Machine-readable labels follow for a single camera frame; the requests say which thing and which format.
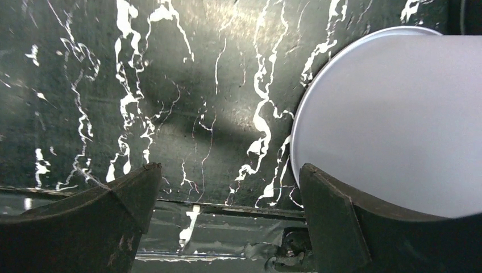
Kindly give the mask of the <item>grey lavender plastic bucket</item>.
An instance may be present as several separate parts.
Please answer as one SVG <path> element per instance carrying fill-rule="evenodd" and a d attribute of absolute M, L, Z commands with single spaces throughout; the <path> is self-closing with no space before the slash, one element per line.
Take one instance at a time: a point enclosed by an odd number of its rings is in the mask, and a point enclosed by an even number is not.
<path fill-rule="evenodd" d="M 290 145 L 310 163 L 406 209 L 481 212 L 481 36 L 389 27 L 337 53 L 309 85 Z"/>

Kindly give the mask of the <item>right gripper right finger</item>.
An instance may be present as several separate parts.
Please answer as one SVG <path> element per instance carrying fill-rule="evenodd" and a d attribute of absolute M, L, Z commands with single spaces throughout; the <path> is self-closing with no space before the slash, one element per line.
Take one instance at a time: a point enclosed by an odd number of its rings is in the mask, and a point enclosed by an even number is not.
<path fill-rule="evenodd" d="M 318 272 L 481 271 L 481 214 L 406 209 L 310 163 L 300 169 L 299 186 Z"/>

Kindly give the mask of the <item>black plastic bucket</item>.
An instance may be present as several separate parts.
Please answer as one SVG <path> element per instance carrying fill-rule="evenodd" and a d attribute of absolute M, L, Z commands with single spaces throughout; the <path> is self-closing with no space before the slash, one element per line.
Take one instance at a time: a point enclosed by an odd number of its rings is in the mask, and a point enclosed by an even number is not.
<path fill-rule="evenodd" d="M 449 0 L 447 33 L 481 35 L 481 0 Z"/>

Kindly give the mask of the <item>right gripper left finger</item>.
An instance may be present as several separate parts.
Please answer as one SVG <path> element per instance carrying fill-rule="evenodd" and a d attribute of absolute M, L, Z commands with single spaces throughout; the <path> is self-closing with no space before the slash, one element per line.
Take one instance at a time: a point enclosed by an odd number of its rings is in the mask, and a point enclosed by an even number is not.
<path fill-rule="evenodd" d="M 107 184 L 1 216 L 2 272 L 130 272 L 162 182 L 150 163 Z"/>

